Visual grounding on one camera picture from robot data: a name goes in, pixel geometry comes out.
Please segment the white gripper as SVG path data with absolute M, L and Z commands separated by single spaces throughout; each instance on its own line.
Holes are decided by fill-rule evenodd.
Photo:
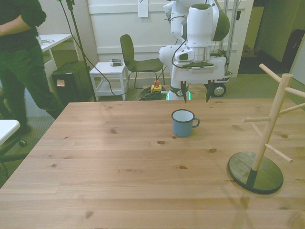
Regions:
M 206 102 L 209 101 L 214 91 L 214 80 L 222 79 L 224 75 L 225 57 L 212 57 L 210 60 L 202 63 L 178 62 L 175 61 L 171 72 L 171 80 L 180 82 L 184 102 L 187 103 L 188 82 L 203 82 L 205 84 Z

